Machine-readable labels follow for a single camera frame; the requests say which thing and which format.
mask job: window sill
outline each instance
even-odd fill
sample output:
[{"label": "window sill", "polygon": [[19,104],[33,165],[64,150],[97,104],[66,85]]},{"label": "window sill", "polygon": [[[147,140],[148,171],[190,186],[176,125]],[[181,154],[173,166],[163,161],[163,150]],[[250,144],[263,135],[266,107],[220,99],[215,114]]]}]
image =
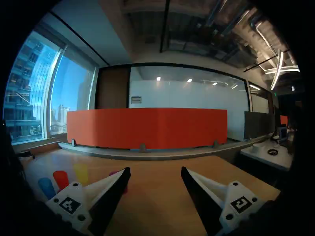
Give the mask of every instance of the window sill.
[{"label": "window sill", "polygon": [[58,143],[58,142],[67,142],[67,133],[56,135],[51,138],[42,138],[42,139],[36,139],[34,141],[25,141],[20,143],[12,144],[13,150],[18,153],[21,151],[29,150],[31,148],[37,148],[39,146],[48,145],[52,143]]}]

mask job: glass window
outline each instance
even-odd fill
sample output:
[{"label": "glass window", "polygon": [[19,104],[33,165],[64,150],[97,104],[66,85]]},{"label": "glass window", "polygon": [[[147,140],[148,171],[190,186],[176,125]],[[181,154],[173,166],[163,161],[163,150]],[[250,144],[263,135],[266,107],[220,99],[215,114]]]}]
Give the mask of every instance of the glass window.
[{"label": "glass window", "polygon": [[59,50],[34,31],[23,44],[4,100],[4,119],[12,143],[44,138],[44,95]]},{"label": "glass window", "polygon": [[[206,70],[139,66],[130,71],[129,108],[178,107],[224,109],[227,137],[244,139],[244,112],[249,111],[243,80]],[[132,102],[141,97],[141,102]]]},{"label": "glass window", "polygon": [[67,48],[59,63],[50,105],[50,134],[67,132],[67,112],[87,110],[95,65]]},{"label": "glass window", "polygon": [[249,83],[249,88],[252,97],[253,112],[273,114],[271,93],[253,83]]}]

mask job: window frame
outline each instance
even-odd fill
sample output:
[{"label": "window frame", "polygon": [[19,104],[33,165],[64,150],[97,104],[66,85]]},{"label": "window frame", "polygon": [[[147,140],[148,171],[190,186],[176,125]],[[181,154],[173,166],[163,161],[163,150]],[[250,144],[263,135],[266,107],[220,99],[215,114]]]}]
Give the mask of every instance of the window frame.
[{"label": "window frame", "polygon": [[80,54],[80,56],[84,57],[84,59],[90,61],[93,65],[95,65],[94,74],[93,74],[93,78],[91,82],[91,88],[89,91],[89,100],[88,100],[88,107],[87,107],[87,109],[94,109],[95,98],[91,99],[91,93],[93,93],[93,91],[95,92],[96,90],[96,82],[97,82],[97,77],[98,77],[99,65],[93,59],[91,59],[88,55],[86,55],[84,52],[78,49],[75,45],[73,45],[70,41],[56,34],[53,29],[50,29],[46,25],[43,25],[40,23],[32,30],[32,32],[36,32],[40,34],[45,39],[57,45],[60,49],[57,52],[55,59],[52,63],[54,68],[53,70],[50,71],[48,75],[47,86],[44,88],[44,92],[43,92],[44,94],[43,96],[44,117],[42,121],[43,138],[12,143],[12,146],[14,147],[14,149],[17,149],[17,150],[24,150],[24,149],[32,148],[38,145],[49,144],[51,142],[58,142],[58,141],[65,142],[67,140],[67,133],[51,135],[49,129],[50,129],[50,108],[51,108],[53,84],[54,84],[55,76],[59,67],[59,63],[68,47],[77,51]]}]

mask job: wooden table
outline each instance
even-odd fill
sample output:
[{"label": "wooden table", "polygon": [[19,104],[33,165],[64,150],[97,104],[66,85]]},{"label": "wooden table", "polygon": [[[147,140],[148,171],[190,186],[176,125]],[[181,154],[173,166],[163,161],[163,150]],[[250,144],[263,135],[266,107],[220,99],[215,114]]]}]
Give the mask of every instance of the wooden table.
[{"label": "wooden table", "polygon": [[206,231],[181,179],[185,166],[222,184],[234,180],[264,200],[275,199],[279,190],[251,176],[217,156],[168,161],[127,161],[91,157],[66,150],[38,155],[26,169],[30,185],[37,186],[40,177],[51,177],[65,170],[70,181],[76,180],[73,165],[87,166],[91,184],[115,170],[129,166],[128,193],[123,195],[106,235],[201,235]]}]

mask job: orange partition panel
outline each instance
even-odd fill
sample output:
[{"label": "orange partition panel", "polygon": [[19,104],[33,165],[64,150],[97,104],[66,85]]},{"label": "orange partition panel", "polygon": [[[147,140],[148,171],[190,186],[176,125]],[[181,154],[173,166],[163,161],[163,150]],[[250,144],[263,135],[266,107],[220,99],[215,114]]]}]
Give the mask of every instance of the orange partition panel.
[{"label": "orange partition panel", "polygon": [[288,125],[288,117],[287,116],[280,116],[280,122],[282,125]]},{"label": "orange partition panel", "polygon": [[226,142],[227,112],[191,108],[117,108],[67,113],[68,142],[104,148],[191,148]]}]

